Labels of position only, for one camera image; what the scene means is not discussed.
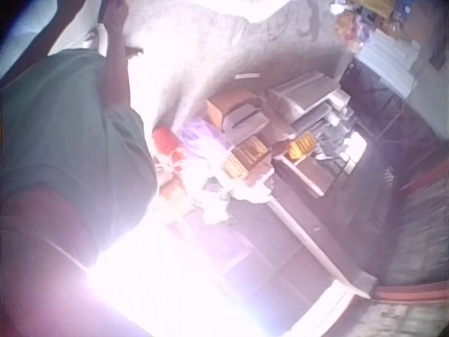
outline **metal frame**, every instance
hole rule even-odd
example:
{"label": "metal frame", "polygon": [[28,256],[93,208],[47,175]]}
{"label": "metal frame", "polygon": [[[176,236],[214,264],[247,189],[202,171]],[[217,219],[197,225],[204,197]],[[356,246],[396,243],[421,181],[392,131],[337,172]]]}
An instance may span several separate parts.
{"label": "metal frame", "polygon": [[341,85],[359,126],[395,169],[410,173],[436,153],[441,141],[430,126],[362,62],[354,60]]}
{"label": "metal frame", "polygon": [[377,279],[360,269],[338,240],[277,173],[273,175],[272,211],[348,291],[371,298]]}

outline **package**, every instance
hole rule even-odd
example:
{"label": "package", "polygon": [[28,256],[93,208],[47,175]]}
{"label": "package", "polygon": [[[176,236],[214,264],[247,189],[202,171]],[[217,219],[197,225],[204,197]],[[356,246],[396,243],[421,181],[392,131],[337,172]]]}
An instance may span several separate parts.
{"label": "package", "polygon": [[249,137],[261,131],[269,123],[269,119],[250,105],[234,110],[224,118],[223,131],[226,141],[237,146]]}
{"label": "package", "polygon": [[222,131],[225,117],[245,103],[250,103],[257,107],[260,104],[260,100],[251,91],[241,88],[216,93],[207,101],[209,122]]}
{"label": "package", "polygon": [[251,136],[231,151],[223,170],[232,179],[244,179],[269,154],[264,143],[257,136]]}
{"label": "package", "polygon": [[191,120],[183,128],[180,140],[191,154],[207,159],[211,166],[221,166],[229,154],[223,134],[201,118]]}
{"label": "package", "polygon": [[194,206],[178,178],[174,178],[161,188],[154,205],[154,211],[158,213],[164,225],[170,225],[192,210]]}

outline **cardboard box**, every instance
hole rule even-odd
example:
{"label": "cardboard box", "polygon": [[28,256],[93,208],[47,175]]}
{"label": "cardboard box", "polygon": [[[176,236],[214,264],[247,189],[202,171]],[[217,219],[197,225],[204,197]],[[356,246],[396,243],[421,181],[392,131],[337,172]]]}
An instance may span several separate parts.
{"label": "cardboard box", "polygon": [[231,151],[223,170],[232,179],[244,179],[270,153],[257,136],[251,136]]}
{"label": "cardboard box", "polygon": [[259,98],[251,91],[241,88],[216,93],[207,101],[209,122],[222,130],[223,119],[244,103],[257,105]]}

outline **clutter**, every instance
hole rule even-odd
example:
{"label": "clutter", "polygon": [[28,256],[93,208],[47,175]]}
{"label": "clutter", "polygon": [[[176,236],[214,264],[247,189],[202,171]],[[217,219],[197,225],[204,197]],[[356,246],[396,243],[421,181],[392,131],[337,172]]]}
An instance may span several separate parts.
{"label": "clutter", "polygon": [[168,172],[181,172],[185,165],[185,149],[173,132],[166,126],[160,126],[153,130],[153,142],[156,157]]}
{"label": "clutter", "polygon": [[229,195],[219,184],[208,184],[195,197],[195,205],[203,209],[203,222],[215,225],[229,220]]}
{"label": "clutter", "polygon": [[180,140],[192,154],[207,159],[212,166],[220,167],[229,153],[223,134],[201,118],[191,120],[183,128]]}
{"label": "clutter", "polygon": [[230,178],[244,179],[269,153],[257,136],[251,136],[231,151],[223,169]]}
{"label": "clutter", "polygon": [[249,201],[251,204],[266,204],[272,199],[272,190],[264,184],[257,184],[251,188],[239,184],[231,191],[231,196],[237,200]]}
{"label": "clutter", "polygon": [[172,179],[160,189],[155,211],[164,225],[169,225],[181,219],[192,210],[194,210],[194,206],[187,197],[187,192],[178,178]]}

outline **person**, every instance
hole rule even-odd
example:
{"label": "person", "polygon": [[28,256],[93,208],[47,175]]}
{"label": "person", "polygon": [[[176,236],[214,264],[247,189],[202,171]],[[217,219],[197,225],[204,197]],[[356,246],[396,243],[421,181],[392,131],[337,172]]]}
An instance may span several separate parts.
{"label": "person", "polygon": [[98,300],[87,269],[136,226],[157,192],[143,123],[130,107],[123,25],[109,0],[106,58],[47,56],[85,0],[50,23],[0,81],[2,336],[148,336]]}

